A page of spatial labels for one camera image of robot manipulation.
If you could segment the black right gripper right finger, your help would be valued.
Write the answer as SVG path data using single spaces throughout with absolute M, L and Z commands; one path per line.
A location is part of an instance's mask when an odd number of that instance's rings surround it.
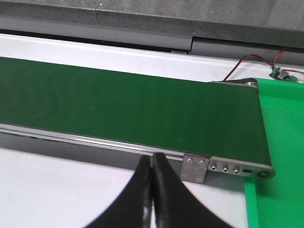
M 230 228 L 187 189 L 163 153 L 152 157 L 152 195 L 158 228 Z

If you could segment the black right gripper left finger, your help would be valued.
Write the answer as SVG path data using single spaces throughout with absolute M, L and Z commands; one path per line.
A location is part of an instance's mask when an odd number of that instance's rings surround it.
M 125 188 L 88 228 L 149 228 L 152 197 L 150 157 L 143 155 Z

